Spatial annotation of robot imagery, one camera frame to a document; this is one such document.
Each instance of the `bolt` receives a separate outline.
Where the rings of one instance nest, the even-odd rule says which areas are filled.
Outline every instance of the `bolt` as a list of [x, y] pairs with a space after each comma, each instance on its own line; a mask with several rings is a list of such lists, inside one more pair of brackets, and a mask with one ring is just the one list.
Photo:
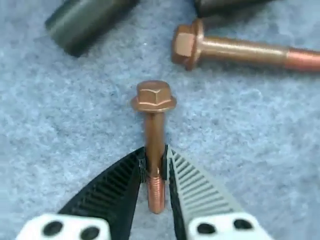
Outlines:
[[172, 40], [172, 62], [191, 71], [204, 57], [268, 64], [298, 71], [320, 71], [320, 51], [204, 35], [203, 21], [179, 25]]
[[137, 85], [136, 90], [137, 96], [131, 100], [131, 105], [136, 111], [145, 113], [148, 206], [151, 212], [160, 214], [165, 208], [165, 181], [162, 177], [164, 112], [173, 109], [177, 101], [172, 96], [169, 84], [164, 81], [143, 81]]

